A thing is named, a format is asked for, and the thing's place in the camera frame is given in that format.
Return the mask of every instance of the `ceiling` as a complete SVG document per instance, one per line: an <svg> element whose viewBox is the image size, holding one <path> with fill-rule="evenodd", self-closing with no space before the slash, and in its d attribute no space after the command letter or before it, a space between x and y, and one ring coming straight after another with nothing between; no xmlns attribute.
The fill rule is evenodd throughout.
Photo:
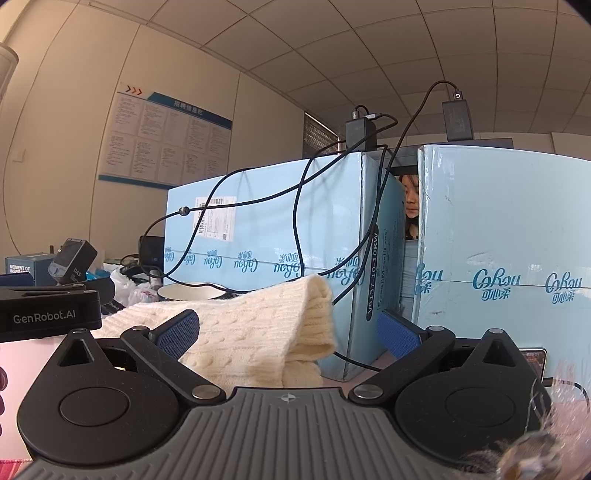
<svg viewBox="0 0 591 480"><path fill-rule="evenodd" d="M591 27L564 0L100 0L224 60L336 131L354 104L400 120L436 80L477 132L591 135ZM409 134L444 132L435 90Z"/></svg>

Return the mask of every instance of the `light blue cardboard box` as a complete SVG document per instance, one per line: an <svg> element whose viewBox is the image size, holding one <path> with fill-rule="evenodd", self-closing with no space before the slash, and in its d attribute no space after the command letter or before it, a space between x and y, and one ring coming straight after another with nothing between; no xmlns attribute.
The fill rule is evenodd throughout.
<svg viewBox="0 0 591 480"><path fill-rule="evenodd" d="M591 357L591 162L546 153L427 145L413 321L460 337L505 329L559 362Z"/></svg>
<svg viewBox="0 0 591 480"><path fill-rule="evenodd" d="M318 158L308 176L334 158ZM300 181L306 163L297 160L236 174L222 183L212 204L245 202L289 188ZM374 212L378 167L378 160L369 154L350 154L303 187L298 234L306 274L332 268L357 247ZM202 205L218 181L202 180L171 189L167 213L183 206ZM291 223L295 196L293 191L256 205L208 210L191 253L173 277L254 290L299 276ZM198 217L199 212L194 212L167 220L165 270L176 265ZM385 351L376 335L375 321L379 312L397 307L400 299L404 220L403 188L390 177L382 196L378 227L371 236L372 252L364 275L333 311L339 352L363 363L373 362ZM363 252L328 276L335 297L355 278ZM362 370L334 355L319 364L325 377L340 381Z"/></svg>

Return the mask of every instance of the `bulletin board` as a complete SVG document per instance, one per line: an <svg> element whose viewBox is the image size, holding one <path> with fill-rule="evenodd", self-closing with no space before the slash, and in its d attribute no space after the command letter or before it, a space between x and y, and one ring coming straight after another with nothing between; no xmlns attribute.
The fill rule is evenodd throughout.
<svg viewBox="0 0 591 480"><path fill-rule="evenodd" d="M228 171L232 121L120 83L103 138L99 180L170 189Z"/></svg>

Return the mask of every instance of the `white plastic bag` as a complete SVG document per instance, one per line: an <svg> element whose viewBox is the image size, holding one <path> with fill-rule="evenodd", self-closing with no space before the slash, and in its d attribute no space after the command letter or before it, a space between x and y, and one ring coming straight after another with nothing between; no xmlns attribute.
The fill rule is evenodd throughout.
<svg viewBox="0 0 591 480"><path fill-rule="evenodd" d="M115 284L115 300L124 307L129 306L129 296L135 290L135 283L130 278L119 273L119 269L111 272L111 280Z"/></svg>
<svg viewBox="0 0 591 480"><path fill-rule="evenodd" d="M158 294L152 290L149 283L141 283L137 285L129 294L128 307L136 303L152 303L158 301Z"/></svg>

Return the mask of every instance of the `window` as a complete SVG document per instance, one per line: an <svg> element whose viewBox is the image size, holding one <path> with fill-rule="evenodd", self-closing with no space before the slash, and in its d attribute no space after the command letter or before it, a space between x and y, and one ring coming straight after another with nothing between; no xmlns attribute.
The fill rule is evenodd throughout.
<svg viewBox="0 0 591 480"><path fill-rule="evenodd" d="M339 136L332 130L322 125L318 120L304 114L304 145L302 148L302 158L311 158L318 150L336 142ZM329 155L339 150L339 146L327 148L323 155Z"/></svg>

